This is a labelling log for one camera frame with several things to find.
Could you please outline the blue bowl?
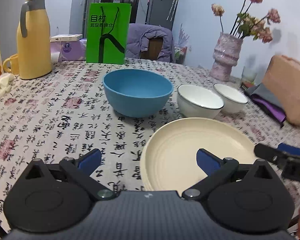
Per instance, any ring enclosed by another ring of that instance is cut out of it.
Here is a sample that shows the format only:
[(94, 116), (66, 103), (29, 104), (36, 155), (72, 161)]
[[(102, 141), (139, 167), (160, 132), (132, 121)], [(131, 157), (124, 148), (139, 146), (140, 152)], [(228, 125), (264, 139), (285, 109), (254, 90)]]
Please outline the blue bowl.
[(118, 113), (131, 118), (154, 115), (165, 107), (174, 87), (162, 75), (141, 69), (119, 69), (103, 77), (106, 98)]

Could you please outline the grey refrigerator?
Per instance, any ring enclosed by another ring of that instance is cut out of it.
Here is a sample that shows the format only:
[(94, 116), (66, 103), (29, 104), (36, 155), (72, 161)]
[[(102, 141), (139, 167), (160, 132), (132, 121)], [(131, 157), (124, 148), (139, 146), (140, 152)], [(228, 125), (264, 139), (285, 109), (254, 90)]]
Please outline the grey refrigerator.
[(145, 24), (172, 30), (178, 0), (149, 0)]

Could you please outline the pink suitcase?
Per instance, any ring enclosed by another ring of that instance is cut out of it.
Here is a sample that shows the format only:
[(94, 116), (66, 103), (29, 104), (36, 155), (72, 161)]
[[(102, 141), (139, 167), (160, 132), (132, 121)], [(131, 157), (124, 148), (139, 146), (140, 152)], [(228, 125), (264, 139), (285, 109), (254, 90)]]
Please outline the pink suitcase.
[(287, 121), (300, 126), (300, 62), (285, 55), (274, 55), (262, 83), (281, 103)]

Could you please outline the brown wooden chair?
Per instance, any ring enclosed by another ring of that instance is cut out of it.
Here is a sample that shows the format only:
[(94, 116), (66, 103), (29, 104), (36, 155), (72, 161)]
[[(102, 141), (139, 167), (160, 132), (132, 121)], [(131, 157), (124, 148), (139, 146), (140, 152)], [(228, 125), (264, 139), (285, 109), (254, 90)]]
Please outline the brown wooden chair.
[(163, 38), (159, 37), (159, 38), (151, 38), (149, 40), (149, 44), (148, 44), (148, 50), (145, 54), (146, 59), (148, 60), (157, 60), (158, 56), (161, 52), (162, 49), (162, 44), (163, 44)]

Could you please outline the pink textured vase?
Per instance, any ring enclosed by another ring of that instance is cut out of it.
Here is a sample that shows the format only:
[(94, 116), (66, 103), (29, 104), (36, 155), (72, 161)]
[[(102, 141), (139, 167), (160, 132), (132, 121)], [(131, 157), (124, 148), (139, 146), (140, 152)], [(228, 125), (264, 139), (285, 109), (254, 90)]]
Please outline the pink textured vase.
[(212, 55), (214, 63), (210, 70), (211, 77), (224, 82), (230, 80), (232, 68), (237, 66), (242, 44), (243, 39), (220, 33)]

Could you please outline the purple jacket on chair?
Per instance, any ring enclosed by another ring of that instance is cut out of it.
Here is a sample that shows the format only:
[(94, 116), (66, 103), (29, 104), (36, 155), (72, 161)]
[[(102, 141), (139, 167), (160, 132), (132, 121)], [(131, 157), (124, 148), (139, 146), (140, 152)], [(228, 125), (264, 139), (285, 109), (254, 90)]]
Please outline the purple jacket on chair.
[(130, 23), (128, 28), (125, 57), (140, 59), (141, 53), (148, 52), (151, 40), (162, 40), (156, 61), (175, 63), (175, 47), (170, 29), (157, 25)]

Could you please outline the grey purple cloth pouch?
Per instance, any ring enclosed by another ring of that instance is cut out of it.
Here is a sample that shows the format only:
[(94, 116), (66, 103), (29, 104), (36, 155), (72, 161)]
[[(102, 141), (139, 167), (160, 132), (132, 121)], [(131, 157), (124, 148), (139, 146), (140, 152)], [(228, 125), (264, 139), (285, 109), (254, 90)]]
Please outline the grey purple cloth pouch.
[(247, 88), (244, 93), (266, 115), (277, 122), (280, 128), (284, 126), (287, 119), (285, 110), (277, 97), (263, 83)]

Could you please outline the white bowl black rim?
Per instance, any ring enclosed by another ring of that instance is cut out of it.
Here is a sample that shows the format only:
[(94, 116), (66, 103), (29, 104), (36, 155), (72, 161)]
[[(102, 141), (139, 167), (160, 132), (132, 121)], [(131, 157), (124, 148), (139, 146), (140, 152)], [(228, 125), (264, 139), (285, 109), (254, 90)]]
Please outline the white bowl black rim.
[(247, 98), (235, 88), (220, 83), (214, 84), (213, 88), (224, 101), (223, 113), (239, 113), (248, 103)]
[(214, 119), (225, 105), (216, 93), (196, 85), (180, 85), (177, 88), (177, 103), (183, 116), (209, 119)]

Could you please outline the yellow mug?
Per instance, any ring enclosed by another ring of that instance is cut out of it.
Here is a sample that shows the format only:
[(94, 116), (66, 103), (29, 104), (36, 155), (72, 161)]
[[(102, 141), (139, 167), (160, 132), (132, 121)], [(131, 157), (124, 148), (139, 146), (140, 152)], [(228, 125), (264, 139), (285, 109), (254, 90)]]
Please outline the yellow mug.
[(13, 75), (19, 74), (19, 62), (18, 62), (18, 54), (14, 54), (7, 58), (2, 64), (3, 70), (6, 73), (11, 73)]

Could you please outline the white gloves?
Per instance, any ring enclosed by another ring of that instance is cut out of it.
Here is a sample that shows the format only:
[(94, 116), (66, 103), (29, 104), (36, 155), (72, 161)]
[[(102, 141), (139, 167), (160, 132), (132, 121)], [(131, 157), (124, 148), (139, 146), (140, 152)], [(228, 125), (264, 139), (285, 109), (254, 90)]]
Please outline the white gloves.
[(11, 90), (11, 82), (14, 79), (15, 76), (10, 73), (4, 73), (0, 75), (0, 98)]

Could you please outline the dried pink flowers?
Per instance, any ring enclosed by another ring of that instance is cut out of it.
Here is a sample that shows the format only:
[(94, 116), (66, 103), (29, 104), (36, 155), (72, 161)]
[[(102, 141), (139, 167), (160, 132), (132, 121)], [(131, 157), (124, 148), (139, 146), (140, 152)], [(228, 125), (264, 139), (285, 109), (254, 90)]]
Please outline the dried pink flowers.
[(273, 35), (270, 30), (272, 23), (280, 23), (281, 18), (276, 9), (272, 8), (266, 16), (261, 19), (249, 14), (250, 6), (246, 6), (246, 1), (250, 4), (261, 4), (263, 0), (244, 0), (240, 12), (237, 14), (235, 22), (230, 33), (226, 34), (224, 28), (221, 28), (220, 37), (217, 41), (218, 45), (225, 42), (234, 42), (235, 45), (242, 44), (242, 40), (252, 36), (253, 40), (261, 40), (263, 43), (269, 43), (273, 40)]

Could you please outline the white box on tissues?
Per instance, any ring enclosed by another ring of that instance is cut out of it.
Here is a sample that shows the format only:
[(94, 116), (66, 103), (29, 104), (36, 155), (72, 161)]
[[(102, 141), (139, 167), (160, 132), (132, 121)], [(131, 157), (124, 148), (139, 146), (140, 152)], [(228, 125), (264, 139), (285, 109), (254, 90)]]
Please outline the white box on tissues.
[(83, 38), (82, 34), (59, 34), (52, 36), (50, 42), (71, 42), (78, 41)]

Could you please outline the yellow thermos jug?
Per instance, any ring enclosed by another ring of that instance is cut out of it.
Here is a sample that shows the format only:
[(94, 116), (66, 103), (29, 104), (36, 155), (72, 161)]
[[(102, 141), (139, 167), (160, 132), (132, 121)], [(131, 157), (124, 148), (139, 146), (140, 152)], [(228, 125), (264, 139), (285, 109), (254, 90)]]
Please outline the yellow thermos jug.
[(52, 72), (50, 22), (45, 0), (25, 0), (17, 28), (19, 76), (32, 80)]

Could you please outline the calligraphy print tablecloth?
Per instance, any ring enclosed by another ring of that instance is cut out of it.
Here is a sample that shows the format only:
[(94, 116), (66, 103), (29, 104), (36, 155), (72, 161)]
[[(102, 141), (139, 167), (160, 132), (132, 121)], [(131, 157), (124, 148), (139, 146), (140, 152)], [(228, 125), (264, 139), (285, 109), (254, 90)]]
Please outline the calligraphy print tablecloth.
[[(116, 69), (145, 69), (168, 78), (174, 92), (158, 113), (141, 119), (117, 114), (104, 94), (102, 78)], [(65, 61), (54, 64), (53, 72), (23, 81), (15, 78), (12, 88), (0, 98), (0, 225), (9, 232), (4, 200), (25, 167), (34, 158), (44, 163), (75, 159), (93, 148), (103, 154), (102, 165), (92, 178), (113, 190), (143, 190), (139, 160), (152, 134), (170, 121), (181, 118), (177, 87), (198, 85), (213, 90), (220, 83), (209, 70), (150, 60), (126, 59), (124, 65)], [(239, 129), (254, 143), (277, 148), (286, 144), (300, 148), (300, 128), (285, 123), (283, 128), (250, 100), (243, 113), (217, 120)]]

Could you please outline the green paper bag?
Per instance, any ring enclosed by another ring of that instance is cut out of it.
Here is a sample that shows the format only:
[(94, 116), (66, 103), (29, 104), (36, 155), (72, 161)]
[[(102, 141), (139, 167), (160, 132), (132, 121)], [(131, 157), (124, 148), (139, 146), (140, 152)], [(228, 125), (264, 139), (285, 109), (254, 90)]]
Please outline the green paper bag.
[(87, 29), (87, 63), (124, 64), (129, 3), (91, 3)]

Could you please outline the drinking glass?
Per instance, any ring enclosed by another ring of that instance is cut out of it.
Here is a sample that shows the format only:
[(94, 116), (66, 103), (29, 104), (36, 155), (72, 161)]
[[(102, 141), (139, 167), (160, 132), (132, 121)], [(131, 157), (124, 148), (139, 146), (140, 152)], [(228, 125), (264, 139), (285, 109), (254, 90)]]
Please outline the drinking glass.
[(241, 76), (241, 81), (242, 82), (247, 82), (247, 83), (254, 83), (255, 79), (257, 77), (257, 72), (251, 67), (244, 66), (243, 67), (243, 72)]

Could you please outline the purple tissue pack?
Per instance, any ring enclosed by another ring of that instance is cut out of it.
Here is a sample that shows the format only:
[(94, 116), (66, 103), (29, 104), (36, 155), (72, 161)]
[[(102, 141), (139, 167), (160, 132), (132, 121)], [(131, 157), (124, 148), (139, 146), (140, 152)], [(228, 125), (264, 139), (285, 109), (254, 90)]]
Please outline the purple tissue pack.
[(77, 41), (51, 42), (51, 55), (57, 57), (57, 62), (61, 61), (85, 61), (87, 39), (82, 38)]

